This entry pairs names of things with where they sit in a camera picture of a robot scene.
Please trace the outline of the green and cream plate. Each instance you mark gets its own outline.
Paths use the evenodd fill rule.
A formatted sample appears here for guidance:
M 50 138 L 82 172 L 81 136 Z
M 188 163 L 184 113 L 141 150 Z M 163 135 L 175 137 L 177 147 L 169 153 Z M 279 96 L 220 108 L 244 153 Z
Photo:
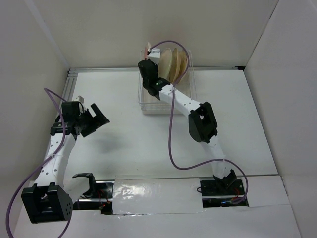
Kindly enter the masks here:
M 160 54 L 160 59 L 158 63 L 158 77 L 166 79 L 170 82 L 170 71 L 173 63 L 172 50 L 166 48 Z

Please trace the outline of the pink and cream plate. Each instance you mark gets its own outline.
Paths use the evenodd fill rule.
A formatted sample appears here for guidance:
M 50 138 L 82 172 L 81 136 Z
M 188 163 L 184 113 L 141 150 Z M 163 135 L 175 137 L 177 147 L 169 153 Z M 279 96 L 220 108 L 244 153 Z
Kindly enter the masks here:
M 151 53 L 151 44 L 150 42 L 147 42 L 145 49 L 144 49 L 144 59 L 148 58 L 148 55 Z

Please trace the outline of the floral cream plate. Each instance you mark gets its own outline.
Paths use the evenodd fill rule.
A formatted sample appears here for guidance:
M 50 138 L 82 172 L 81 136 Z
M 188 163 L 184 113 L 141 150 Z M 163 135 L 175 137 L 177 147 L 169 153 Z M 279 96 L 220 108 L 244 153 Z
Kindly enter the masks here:
M 171 83 L 174 83 L 178 79 L 181 68 L 181 60 L 181 52 L 177 48 L 174 48 L 172 52 L 172 65 L 169 72 L 169 81 Z
M 182 75 L 186 72 L 186 68 L 188 66 L 188 57 L 186 55 L 186 52 L 184 50 L 181 50 L 179 52 L 180 56 L 180 71 L 179 71 L 179 77 L 178 79 L 181 80 Z

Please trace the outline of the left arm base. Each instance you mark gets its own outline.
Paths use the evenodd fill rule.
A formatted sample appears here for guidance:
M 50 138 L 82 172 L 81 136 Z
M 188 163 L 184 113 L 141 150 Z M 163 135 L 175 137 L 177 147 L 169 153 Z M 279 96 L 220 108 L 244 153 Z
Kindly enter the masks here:
M 88 188 L 73 203 L 73 210 L 99 210 L 103 215 L 113 214 L 113 180 L 96 180 L 92 173 L 79 173 L 72 178 L 85 178 L 88 182 Z

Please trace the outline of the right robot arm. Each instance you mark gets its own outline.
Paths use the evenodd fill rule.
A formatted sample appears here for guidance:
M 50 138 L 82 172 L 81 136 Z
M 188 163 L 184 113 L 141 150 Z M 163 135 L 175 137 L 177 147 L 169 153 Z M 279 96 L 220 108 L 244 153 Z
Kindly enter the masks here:
M 140 75 L 143 79 L 143 88 L 160 101 L 180 111 L 188 121 L 188 130 L 194 141 L 200 143 L 208 156 L 215 161 L 224 161 L 225 155 L 218 142 L 217 121 L 208 102 L 200 103 L 177 90 L 166 79 L 158 77 L 158 66 L 150 59 L 144 59 L 138 63 Z

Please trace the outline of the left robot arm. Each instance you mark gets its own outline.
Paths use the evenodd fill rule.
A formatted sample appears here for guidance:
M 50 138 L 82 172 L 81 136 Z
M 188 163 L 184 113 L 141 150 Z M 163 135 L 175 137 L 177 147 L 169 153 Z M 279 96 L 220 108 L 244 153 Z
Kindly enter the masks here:
M 39 176 L 32 187 L 24 188 L 21 198 L 33 224 L 68 221 L 73 204 L 84 195 L 94 197 L 98 192 L 92 173 L 77 173 L 69 183 L 64 182 L 66 167 L 77 137 L 86 137 L 110 121 L 96 104 L 91 104 L 93 116 L 78 97 L 61 104 L 59 115 L 50 129 L 51 158 L 41 166 Z

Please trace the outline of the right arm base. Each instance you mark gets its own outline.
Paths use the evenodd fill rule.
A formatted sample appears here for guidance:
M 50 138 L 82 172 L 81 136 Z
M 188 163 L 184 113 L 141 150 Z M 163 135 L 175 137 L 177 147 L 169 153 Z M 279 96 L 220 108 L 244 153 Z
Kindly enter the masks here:
M 201 180 L 196 189 L 202 196 L 203 208 L 249 206 L 244 198 L 245 189 L 233 169 L 223 178 L 213 176 L 210 180 Z

